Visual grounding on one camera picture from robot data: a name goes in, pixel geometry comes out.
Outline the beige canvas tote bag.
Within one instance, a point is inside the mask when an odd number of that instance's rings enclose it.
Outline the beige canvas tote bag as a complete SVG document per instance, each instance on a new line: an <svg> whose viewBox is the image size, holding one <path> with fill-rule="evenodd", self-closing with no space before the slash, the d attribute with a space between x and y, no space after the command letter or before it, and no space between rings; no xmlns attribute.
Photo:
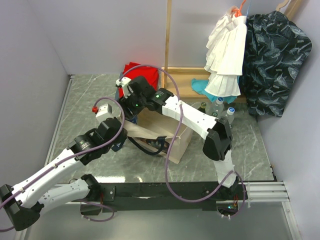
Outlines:
<svg viewBox="0 0 320 240"><path fill-rule="evenodd" d="M178 127L179 121L168 116L161 115L155 111L143 109L137 115L137 123L126 120L124 129L127 135L134 138L139 144L142 144L147 150L156 151L161 147L157 143L157 138L164 137L164 149L160 152L163 157L167 156L169 144L172 142L174 133ZM191 138L193 130L184 124L179 128L179 132L174 140L173 147L169 154L169 160L178 164L185 153Z"/></svg>

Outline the dark green Perrier bottle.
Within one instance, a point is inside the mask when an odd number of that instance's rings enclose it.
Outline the dark green Perrier bottle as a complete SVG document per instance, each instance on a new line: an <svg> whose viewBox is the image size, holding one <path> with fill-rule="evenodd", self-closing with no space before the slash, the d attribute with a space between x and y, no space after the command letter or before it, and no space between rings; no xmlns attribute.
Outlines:
<svg viewBox="0 0 320 240"><path fill-rule="evenodd" d="M198 108L198 110L202 113L206 113L206 106L207 106L207 103L206 102L202 102Z"/></svg>

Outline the clear Pocari Sweat bottle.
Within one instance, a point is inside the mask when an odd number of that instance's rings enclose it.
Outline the clear Pocari Sweat bottle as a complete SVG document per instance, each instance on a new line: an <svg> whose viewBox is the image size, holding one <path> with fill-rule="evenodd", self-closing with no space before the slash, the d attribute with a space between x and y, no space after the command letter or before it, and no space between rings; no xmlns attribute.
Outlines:
<svg viewBox="0 0 320 240"><path fill-rule="evenodd" d="M222 97L218 97L214 102L211 103L211 106L208 110L208 115L212 116L212 113L217 113L219 117L224 110L224 99Z"/></svg>

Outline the blue label Pocari bottle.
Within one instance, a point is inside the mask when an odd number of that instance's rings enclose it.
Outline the blue label Pocari bottle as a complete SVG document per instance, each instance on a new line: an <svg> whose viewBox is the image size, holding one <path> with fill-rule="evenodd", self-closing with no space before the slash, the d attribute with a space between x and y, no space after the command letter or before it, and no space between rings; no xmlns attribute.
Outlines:
<svg viewBox="0 0 320 240"><path fill-rule="evenodd" d="M134 116L131 120L129 120L131 123L137 125L138 124L138 117Z"/></svg>

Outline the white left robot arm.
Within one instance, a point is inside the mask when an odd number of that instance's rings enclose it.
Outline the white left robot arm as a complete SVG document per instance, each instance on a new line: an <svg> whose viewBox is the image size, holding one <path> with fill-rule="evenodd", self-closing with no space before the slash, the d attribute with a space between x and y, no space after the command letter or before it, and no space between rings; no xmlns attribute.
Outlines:
<svg viewBox="0 0 320 240"><path fill-rule="evenodd" d="M56 188L69 173L99 159L116 144L125 140L124 121L110 117L77 136L52 162L14 186L0 188L0 207L5 210L12 229L22 231L33 225L41 215L71 201L100 200L101 186L91 174Z"/></svg>

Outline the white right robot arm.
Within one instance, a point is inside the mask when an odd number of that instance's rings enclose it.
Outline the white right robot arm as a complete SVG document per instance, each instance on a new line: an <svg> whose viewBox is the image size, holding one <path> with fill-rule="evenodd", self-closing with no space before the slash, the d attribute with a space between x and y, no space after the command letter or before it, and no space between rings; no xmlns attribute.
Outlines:
<svg viewBox="0 0 320 240"><path fill-rule="evenodd" d="M226 118L207 115L189 104L179 100L176 95L165 88L155 90L143 76L134 79L123 77L116 81L122 89L123 96L118 102L125 116L131 120L143 109L157 112L181 123L204 140L202 151L213 160L217 172L220 196L231 199L236 193L236 174L232 163L232 133Z"/></svg>

